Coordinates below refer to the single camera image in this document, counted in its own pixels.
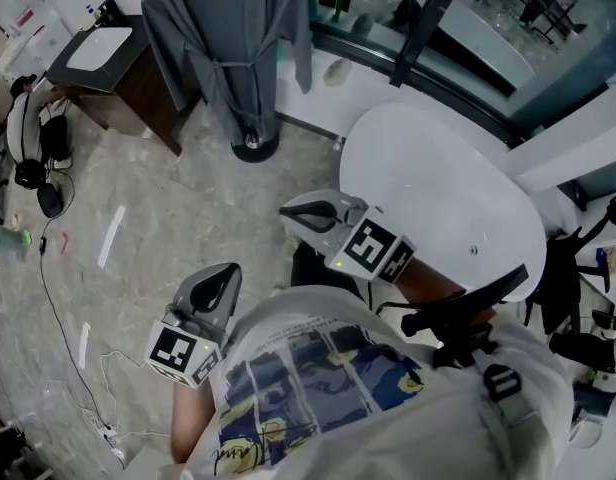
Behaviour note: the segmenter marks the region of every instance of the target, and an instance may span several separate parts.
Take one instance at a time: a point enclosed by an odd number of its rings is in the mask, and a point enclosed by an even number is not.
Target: black bag
[[[46,166],[37,160],[26,160],[24,152],[24,124],[26,120],[26,112],[28,111],[28,100],[26,97],[26,105],[24,106],[24,116],[21,122],[21,156],[23,161],[15,167],[15,183],[21,185],[28,190],[36,190],[46,183],[48,171]]]

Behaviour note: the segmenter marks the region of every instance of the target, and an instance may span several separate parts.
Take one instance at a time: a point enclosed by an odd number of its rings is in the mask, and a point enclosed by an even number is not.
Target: marble floor
[[[75,198],[47,231],[48,291],[75,360],[82,328],[90,326],[82,375],[103,418],[120,436],[168,434],[172,384],[120,354],[104,357],[115,407],[101,356],[118,350],[142,364],[152,321],[161,319],[181,280],[205,266],[242,266],[237,315],[286,284],[292,249],[278,207],[302,192],[338,186],[338,146],[281,124],[275,156],[245,164],[200,104],[179,135],[183,153],[176,158],[156,142],[103,132],[75,108],[67,115]],[[55,177],[70,197],[70,182]],[[4,206],[6,226],[30,230],[33,244],[25,253],[0,255],[0,414],[41,444],[39,453],[57,478],[116,478],[118,459],[82,418],[79,407],[92,409],[92,401],[70,364],[41,282],[38,244],[47,221],[35,193],[13,183]],[[104,237],[120,206],[125,213],[100,268]],[[112,442],[124,463],[148,442],[168,450],[160,435]]]

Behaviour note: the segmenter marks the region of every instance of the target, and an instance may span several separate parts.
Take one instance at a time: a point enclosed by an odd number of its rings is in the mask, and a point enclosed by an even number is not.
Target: red object
[[[32,10],[28,11],[26,14],[23,15],[23,17],[17,22],[17,26],[18,27],[22,27],[23,25],[26,24],[26,22],[32,18],[35,15],[34,12],[32,12]]]
[[[64,246],[61,248],[61,255],[63,256],[64,253],[66,252],[66,247],[68,247],[68,235],[66,233],[64,233],[63,231],[61,232],[61,235],[64,237]]]

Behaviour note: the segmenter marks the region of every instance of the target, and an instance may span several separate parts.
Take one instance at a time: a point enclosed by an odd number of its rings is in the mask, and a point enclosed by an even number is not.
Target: glass railing
[[[315,44],[514,147],[605,91],[616,0],[311,0]]]

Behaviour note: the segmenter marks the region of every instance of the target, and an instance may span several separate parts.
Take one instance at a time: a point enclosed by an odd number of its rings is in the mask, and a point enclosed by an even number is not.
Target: white cable
[[[106,371],[104,369],[104,358],[108,358],[114,354],[119,354],[121,357],[125,358],[126,361],[129,361],[130,363],[132,363],[133,366],[137,368],[138,370],[141,370],[144,366],[146,366],[146,361],[144,361],[143,363],[141,363],[141,365],[139,365],[135,363],[132,359],[130,359],[126,354],[121,352],[120,350],[113,350],[112,352],[109,352],[108,354],[104,354],[99,358],[99,366],[101,367],[101,373],[103,374],[104,381],[106,383],[106,391],[115,401],[115,414],[117,415],[117,432],[119,432],[121,430],[121,416],[119,415],[119,410],[117,409],[117,398],[115,398],[115,395],[113,395],[112,392],[110,391],[110,384],[108,383],[108,376],[106,375]],[[126,439],[127,437],[130,437],[130,436],[170,437],[170,434],[163,434],[161,432],[153,432],[152,430],[147,430],[145,432],[127,432],[123,435],[114,436],[113,439],[121,440],[121,439]]]
[[[127,437],[130,436],[162,436],[162,437],[170,437],[170,434],[162,434],[160,432],[152,432],[152,431],[147,431],[147,432],[128,432],[126,434],[124,434],[123,436],[115,436],[113,439],[126,439]]]
[[[146,362],[144,361],[141,365],[135,363],[135,361],[133,361],[132,359],[130,359],[126,354],[124,354],[123,352],[121,352],[120,350],[113,350],[112,352],[109,352],[107,354],[103,354],[100,358],[99,358],[99,366],[101,367],[101,373],[103,374],[104,377],[104,382],[106,385],[106,391],[108,392],[108,394],[112,397],[112,399],[115,402],[115,414],[117,415],[117,431],[120,430],[120,425],[121,425],[121,416],[119,414],[119,410],[117,408],[117,398],[115,398],[115,396],[112,394],[112,392],[110,391],[110,384],[108,382],[108,376],[106,375],[106,371],[104,369],[104,359],[108,358],[110,356],[113,356],[115,354],[119,354],[120,356],[122,356],[124,359],[126,359],[127,361],[129,361],[130,363],[132,363],[132,365],[141,370],[145,365]],[[102,429],[102,427],[105,427],[105,423],[102,422],[99,417],[95,414],[94,411],[91,411],[90,409],[86,409],[85,407],[80,406],[77,402],[75,402],[75,399],[72,396],[72,393],[70,392],[70,390],[68,389],[68,386],[66,385],[65,382],[61,381],[61,380],[47,380],[46,381],[46,385],[44,387],[44,389],[42,390],[37,383],[33,380],[33,378],[28,375],[28,373],[13,359],[10,359],[10,361],[12,361],[15,366],[19,369],[19,371],[21,371],[21,373],[24,374],[24,376],[28,379],[28,381],[33,385],[33,387],[35,389],[37,389],[38,391],[40,391],[41,393],[48,393],[49,389],[48,389],[48,385],[51,382],[56,382],[58,384],[63,384],[63,386],[66,388],[66,393],[68,393],[68,396],[70,397],[70,402],[72,403],[72,405],[74,405],[77,409],[79,409],[81,411],[81,415],[82,418],[84,420],[84,422],[90,427],[92,428],[95,433],[100,434],[100,431]],[[113,439],[125,439],[127,437],[130,437],[131,435],[136,435],[136,436],[149,436],[149,435],[155,435],[155,436],[163,436],[163,437],[170,437],[170,434],[162,434],[160,432],[153,432],[153,431],[146,431],[146,432],[127,432],[124,435],[121,436],[114,436]]]

